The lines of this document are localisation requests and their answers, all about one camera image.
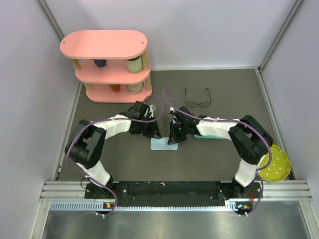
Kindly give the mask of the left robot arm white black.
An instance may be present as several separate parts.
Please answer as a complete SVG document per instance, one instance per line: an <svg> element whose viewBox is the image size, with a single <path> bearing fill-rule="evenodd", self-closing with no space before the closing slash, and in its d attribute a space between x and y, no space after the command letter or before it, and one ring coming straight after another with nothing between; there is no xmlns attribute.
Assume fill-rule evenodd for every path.
<svg viewBox="0 0 319 239"><path fill-rule="evenodd" d="M107 139L121 133L141 134L146 138L161 139L154 105L136 101L126 112L113 117L89 122L81 120L65 147L65 162L69 159L83 172L101 197L109 197L113 191L113 178L105 170L100 158Z"/></svg>

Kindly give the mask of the blue grey glasses case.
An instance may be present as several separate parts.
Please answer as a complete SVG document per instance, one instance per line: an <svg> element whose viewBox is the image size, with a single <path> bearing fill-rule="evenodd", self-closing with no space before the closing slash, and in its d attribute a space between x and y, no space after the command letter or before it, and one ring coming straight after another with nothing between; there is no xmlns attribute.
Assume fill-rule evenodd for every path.
<svg viewBox="0 0 319 239"><path fill-rule="evenodd" d="M223 137L218 137L218 136L212 136L212 135L195 135L194 138L196 139L217 139L217 140L224 140L225 138Z"/></svg>

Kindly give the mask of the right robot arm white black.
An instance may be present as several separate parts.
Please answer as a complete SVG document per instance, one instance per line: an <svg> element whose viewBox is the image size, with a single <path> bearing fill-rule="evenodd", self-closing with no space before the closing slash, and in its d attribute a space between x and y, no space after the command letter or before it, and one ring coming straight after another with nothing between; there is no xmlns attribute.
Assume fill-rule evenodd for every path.
<svg viewBox="0 0 319 239"><path fill-rule="evenodd" d="M240 156L237 172L231 186L219 189L220 197L244 197L251 191L260 164L271 152L272 137L250 115L241 119L220 119L208 116L196 117L187 107L170 108L173 121L170 122L168 144L181 143L188 135L230 140Z"/></svg>

